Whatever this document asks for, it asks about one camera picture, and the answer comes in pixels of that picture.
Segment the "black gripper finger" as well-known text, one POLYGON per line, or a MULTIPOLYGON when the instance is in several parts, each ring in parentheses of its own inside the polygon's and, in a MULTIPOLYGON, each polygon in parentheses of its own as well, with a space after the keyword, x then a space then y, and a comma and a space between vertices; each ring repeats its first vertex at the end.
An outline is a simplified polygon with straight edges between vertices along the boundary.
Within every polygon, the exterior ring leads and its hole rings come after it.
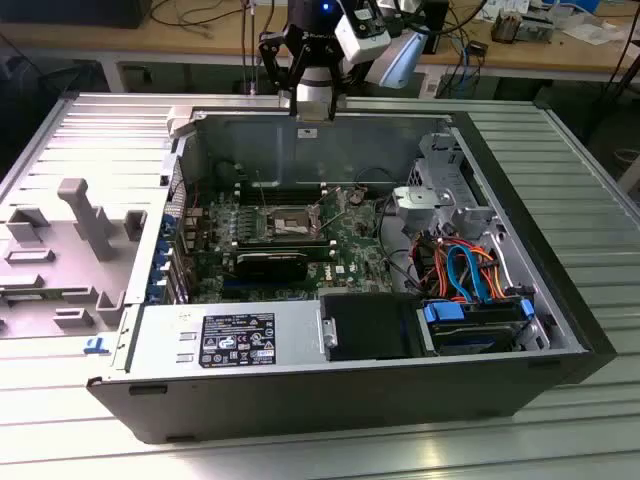
POLYGON ((296 116, 297 86, 305 70, 311 66, 311 44, 308 33, 298 27, 287 27, 279 33, 263 33, 260 35, 259 52, 271 83, 282 92, 290 94, 289 114, 296 116), (286 46, 292 55, 287 71, 277 62, 277 54, 282 46, 286 46))
POLYGON ((349 85, 350 77, 344 73, 343 60, 337 60, 326 67, 327 79, 326 88, 329 93, 329 106, 327 119, 333 121, 337 112, 338 100, 343 95, 349 85))

